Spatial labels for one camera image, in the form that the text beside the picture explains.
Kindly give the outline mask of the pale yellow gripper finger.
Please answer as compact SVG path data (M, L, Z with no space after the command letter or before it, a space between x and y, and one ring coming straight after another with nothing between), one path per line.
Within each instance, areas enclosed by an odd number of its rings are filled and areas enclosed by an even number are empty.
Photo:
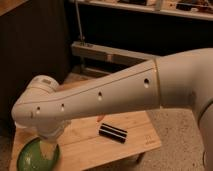
M56 149L55 142L49 142L46 140L40 141L41 154L45 159L51 160L54 156L55 149Z

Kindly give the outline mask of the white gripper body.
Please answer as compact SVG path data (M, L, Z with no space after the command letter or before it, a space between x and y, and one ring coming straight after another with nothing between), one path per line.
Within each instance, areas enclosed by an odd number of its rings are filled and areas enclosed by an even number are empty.
M59 122L47 122L36 126L38 136L48 142L56 142L63 134L67 126L71 124L70 120Z

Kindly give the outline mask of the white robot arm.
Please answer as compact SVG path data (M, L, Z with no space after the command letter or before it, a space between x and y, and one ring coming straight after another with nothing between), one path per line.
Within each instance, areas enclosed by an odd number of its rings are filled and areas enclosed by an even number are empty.
M187 108L205 148L205 171L213 171L213 48L170 54L57 91L58 82L38 75L12 107L14 122L56 140L71 119L157 108Z

